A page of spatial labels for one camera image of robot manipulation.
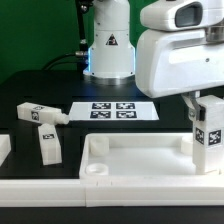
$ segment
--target white container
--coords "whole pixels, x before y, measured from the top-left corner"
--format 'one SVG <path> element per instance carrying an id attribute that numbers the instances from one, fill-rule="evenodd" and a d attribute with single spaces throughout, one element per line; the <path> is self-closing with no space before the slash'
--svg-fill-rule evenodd
<path id="1" fill-rule="evenodd" d="M 108 138 L 109 153 L 95 156 L 91 140 L 101 137 Z M 187 155 L 191 153 L 181 149 L 183 140 L 191 137 L 192 133 L 88 135 L 80 168 L 86 206 L 224 205 L 223 176 L 198 175 Z"/>
<path id="2" fill-rule="evenodd" d="M 62 114 L 61 109 L 42 105 L 23 103 L 17 106 L 18 118 L 35 123 L 68 124 L 69 116 Z"/>
<path id="3" fill-rule="evenodd" d="M 41 154 L 44 165 L 62 162 L 61 145 L 53 125 L 43 124 L 38 127 Z"/>

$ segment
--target black square marker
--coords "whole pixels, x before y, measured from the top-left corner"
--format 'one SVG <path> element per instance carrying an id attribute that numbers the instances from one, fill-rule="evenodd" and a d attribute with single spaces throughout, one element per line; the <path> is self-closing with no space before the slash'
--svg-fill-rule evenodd
<path id="1" fill-rule="evenodd" d="M 108 109 L 111 109 L 111 103 L 93 103 L 92 109 L 94 109 L 94 110 L 108 110 Z"/>
<path id="2" fill-rule="evenodd" d="M 90 115 L 91 119 L 110 119 L 110 111 L 92 111 Z"/>
<path id="3" fill-rule="evenodd" d="M 118 119 L 134 119 L 137 118 L 136 111 L 117 111 Z"/>
<path id="4" fill-rule="evenodd" d="M 54 134 L 48 134 L 48 135 L 43 135 L 43 139 L 47 140 L 47 139 L 54 139 Z"/>
<path id="5" fill-rule="evenodd" d="M 33 108 L 33 110 L 42 110 L 42 109 L 44 109 L 44 107 L 42 107 L 42 106 L 37 106 L 37 107 Z"/>
<path id="6" fill-rule="evenodd" d="M 116 103 L 117 110 L 133 110 L 135 109 L 134 103 Z"/>
<path id="7" fill-rule="evenodd" d="M 204 145 L 205 133 L 202 130 L 196 128 L 195 139 L 196 141 Z"/>
<path id="8" fill-rule="evenodd" d="M 208 138 L 208 145 L 217 145 L 222 142 L 222 131 L 217 130 L 217 131 L 212 131 L 209 132 L 209 138 Z"/>
<path id="9" fill-rule="evenodd" d="M 34 121 L 39 121 L 39 113 L 37 111 L 31 111 L 31 117 Z"/>

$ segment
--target circular hole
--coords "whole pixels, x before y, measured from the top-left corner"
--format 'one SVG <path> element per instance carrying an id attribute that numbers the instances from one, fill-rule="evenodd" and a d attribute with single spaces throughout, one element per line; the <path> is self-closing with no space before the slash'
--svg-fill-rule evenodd
<path id="1" fill-rule="evenodd" d="M 86 167 L 88 175 L 108 175 L 108 166 L 101 163 L 90 164 Z"/>

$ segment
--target warning label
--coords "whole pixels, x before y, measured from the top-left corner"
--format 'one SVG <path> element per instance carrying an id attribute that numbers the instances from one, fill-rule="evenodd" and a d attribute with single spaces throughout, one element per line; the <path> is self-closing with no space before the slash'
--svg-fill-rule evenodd
<path id="1" fill-rule="evenodd" d="M 117 40 L 116 38 L 114 37 L 113 34 L 111 34 L 109 40 L 107 41 L 106 45 L 110 45 L 110 46 L 117 46 L 118 43 L 117 43 Z"/>

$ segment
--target black cable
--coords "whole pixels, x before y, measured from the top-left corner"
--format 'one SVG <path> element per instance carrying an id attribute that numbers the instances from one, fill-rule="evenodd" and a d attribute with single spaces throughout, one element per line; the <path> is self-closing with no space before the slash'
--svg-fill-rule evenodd
<path id="1" fill-rule="evenodd" d="M 45 64 L 41 70 L 46 70 L 53 63 L 55 63 L 61 59 L 64 59 L 64 58 L 69 58 L 69 57 L 76 57 L 76 55 L 74 53 L 69 53 L 69 54 L 64 54 L 64 55 L 58 56 L 58 57 L 52 59 L 51 61 L 49 61 L 47 64 Z"/>
<path id="2" fill-rule="evenodd" d="M 81 9 L 80 9 L 79 0 L 75 0 L 75 5 L 76 5 L 78 27 L 79 27 L 79 38 L 80 38 L 80 40 L 86 40 L 83 14 L 82 14 Z"/>
<path id="3" fill-rule="evenodd" d="M 85 62 L 84 61 L 64 61 L 64 62 L 57 62 L 57 63 L 52 64 L 51 66 L 49 66 L 45 70 L 46 71 L 51 70 L 53 67 L 55 67 L 57 65 L 63 65 L 63 64 L 78 64 L 78 63 L 84 64 Z"/>

